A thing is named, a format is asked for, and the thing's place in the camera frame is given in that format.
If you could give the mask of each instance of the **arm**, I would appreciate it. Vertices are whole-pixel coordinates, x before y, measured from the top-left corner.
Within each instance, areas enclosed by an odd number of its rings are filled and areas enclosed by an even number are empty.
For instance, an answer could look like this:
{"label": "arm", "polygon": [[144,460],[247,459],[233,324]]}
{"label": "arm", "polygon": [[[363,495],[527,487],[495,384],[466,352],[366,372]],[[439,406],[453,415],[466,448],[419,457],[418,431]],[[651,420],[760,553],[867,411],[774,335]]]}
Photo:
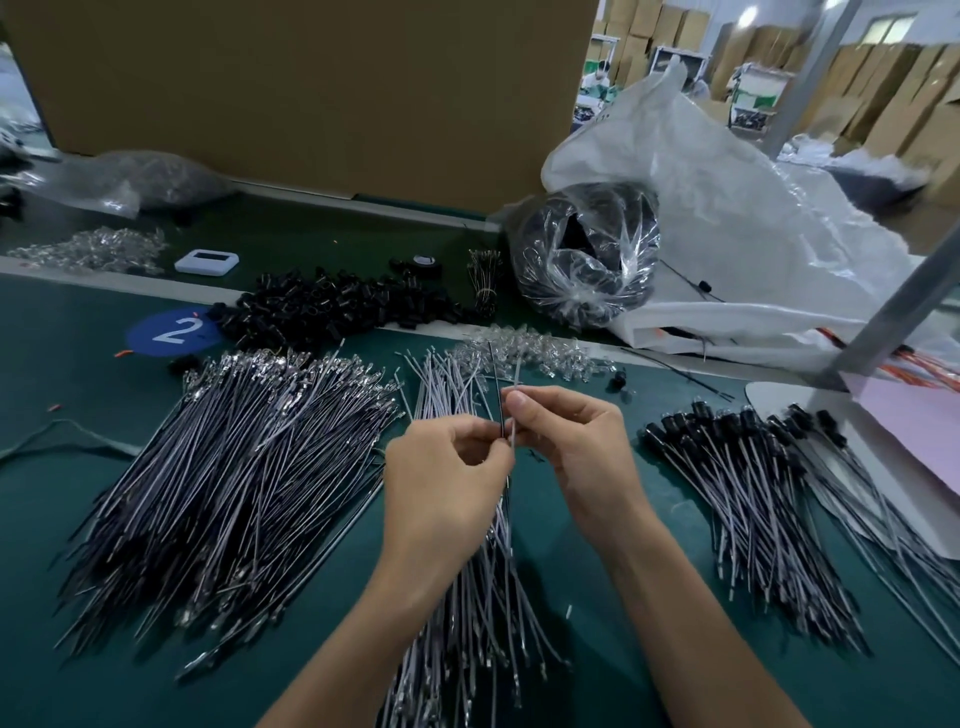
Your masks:
{"label": "arm", "polygon": [[514,466],[499,437],[499,425],[457,415],[390,443],[370,582],[257,728],[373,725],[403,653],[490,527]]}
{"label": "arm", "polygon": [[600,554],[678,728],[809,728],[650,506],[619,408],[560,387],[517,387],[518,445],[553,465]]}

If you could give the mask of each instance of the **blue sticker with number 2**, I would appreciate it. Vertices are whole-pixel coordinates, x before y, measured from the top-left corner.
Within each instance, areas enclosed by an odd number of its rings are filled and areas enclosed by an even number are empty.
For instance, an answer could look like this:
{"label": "blue sticker with number 2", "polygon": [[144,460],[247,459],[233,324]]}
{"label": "blue sticker with number 2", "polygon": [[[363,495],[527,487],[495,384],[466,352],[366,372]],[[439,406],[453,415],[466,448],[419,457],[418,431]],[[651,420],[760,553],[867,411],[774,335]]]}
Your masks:
{"label": "blue sticker with number 2", "polygon": [[127,347],[147,356],[180,356],[212,347],[222,337],[206,318],[206,310],[207,306],[191,306],[144,319],[128,329]]}

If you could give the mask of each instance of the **window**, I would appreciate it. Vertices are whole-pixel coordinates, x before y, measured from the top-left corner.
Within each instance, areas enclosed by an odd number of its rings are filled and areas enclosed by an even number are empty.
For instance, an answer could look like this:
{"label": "window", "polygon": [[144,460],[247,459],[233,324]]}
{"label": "window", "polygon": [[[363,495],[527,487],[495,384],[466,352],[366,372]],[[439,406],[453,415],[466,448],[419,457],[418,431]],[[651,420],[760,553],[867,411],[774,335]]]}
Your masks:
{"label": "window", "polygon": [[887,15],[875,18],[867,32],[863,34],[864,43],[901,43],[907,31],[913,25],[917,15]]}

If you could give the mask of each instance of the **green table surface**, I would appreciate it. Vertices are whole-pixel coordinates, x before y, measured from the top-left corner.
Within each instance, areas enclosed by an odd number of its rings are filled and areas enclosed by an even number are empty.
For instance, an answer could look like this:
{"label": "green table surface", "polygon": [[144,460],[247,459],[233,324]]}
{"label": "green table surface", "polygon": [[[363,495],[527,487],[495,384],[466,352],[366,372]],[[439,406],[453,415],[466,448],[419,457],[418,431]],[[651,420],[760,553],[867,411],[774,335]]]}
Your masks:
{"label": "green table surface", "polygon": [[[0,356],[0,449],[54,416],[142,444],[177,400],[180,383],[165,371],[165,360],[113,354],[124,348],[125,329],[181,302],[0,276],[0,307],[8,313]],[[431,346],[450,342],[381,330],[348,340],[345,352],[391,371],[399,364],[395,351],[421,355]],[[631,432],[697,396],[722,404],[669,371],[626,370],[630,392],[616,401]],[[526,371],[522,378],[547,381]],[[743,401],[745,382],[703,379]],[[605,377],[571,386],[612,396]],[[46,411],[53,403],[62,405],[57,415]],[[825,547],[862,605],[876,653],[871,658],[796,636],[778,614],[758,612],[743,594],[728,602],[715,576],[704,506],[646,456],[638,454],[636,464],[657,512],[813,725],[956,725],[960,672],[863,567],[828,517],[819,516]],[[132,630],[121,627],[97,653],[67,660],[52,650],[71,619],[52,615],[67,567],[51,567],[51,560],[94,497],[126,466],[123,458],[64,432],[0,466],[0,725],[253,725],[363,589],[380,547],[382,503],[378,499],[357,523],[280,626],[211,674],[177,686],[175,672],[208,642],[184,643],[175,634],[138,647]],[[521,454],[514,483],[516,558],[548,636],[573,669],[552,666],[545,683],[535,670],[525,672],[522,709],[504,701],[497,724],[666,725],[630,624],[571,522],[552,473]]]}
{"label": "green table surface", "polygon": [[[440,284],[451,297],[473,304],[473,287],[467,273],[468,251],[491,248],[498,236],[464,228],[445,228],[424,223],[378,217],[331,207],[238,194],[189,214],[189,224],[178,226],[166,213],[144,214],[136,220],[75,209],[24,195],[23,220],[0,222],[0,255],[11,248],[49,244],[68,239],[77,231],[101,226],[143,231],[160,228],[170,247],[160,260],[165,278],[253,290],[261,273],[283,273],[299,268],[313,275],[318,265],[329,271],[348,270],[363,277],[392,273],[392,257],[409,260],[431,255],[444,266]],[[197,248],[237,253],[240,262],[222,278],[178,273],[174,263]],[[580,334],[533,311],[516,290],[509,262],[498,286],[495,322],[501,326],[526,324],[538,331],[563,336],[579,335],[589,341],[616,343],[605,330]]]}

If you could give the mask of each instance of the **small white device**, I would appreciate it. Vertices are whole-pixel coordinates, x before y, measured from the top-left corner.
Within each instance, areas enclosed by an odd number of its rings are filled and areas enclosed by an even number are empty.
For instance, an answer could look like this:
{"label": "small white device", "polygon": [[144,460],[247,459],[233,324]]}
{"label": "small white device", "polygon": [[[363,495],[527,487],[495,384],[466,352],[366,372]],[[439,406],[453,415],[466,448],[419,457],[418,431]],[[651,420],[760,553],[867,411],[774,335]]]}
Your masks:
{"label": "small white device", "polygon": [[174,263],[174,268],[197,276],[225,276],[239,262],[240,256],[236,253],[196,250]]}

